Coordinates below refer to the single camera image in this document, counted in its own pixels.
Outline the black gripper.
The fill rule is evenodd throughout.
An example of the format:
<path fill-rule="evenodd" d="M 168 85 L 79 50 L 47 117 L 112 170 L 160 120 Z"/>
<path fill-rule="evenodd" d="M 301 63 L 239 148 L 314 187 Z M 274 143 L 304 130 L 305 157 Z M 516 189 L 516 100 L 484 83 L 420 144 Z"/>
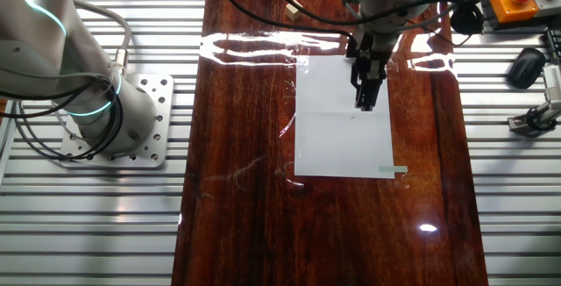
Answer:
<path fill-rule="evenodd" d="M 351 84 L 356 89 L 355 106 L 372 111 L 380 92 L 385 66 L 393 52 L 393 34 L 356 30 L 346 56 L 353 58 Z"/>

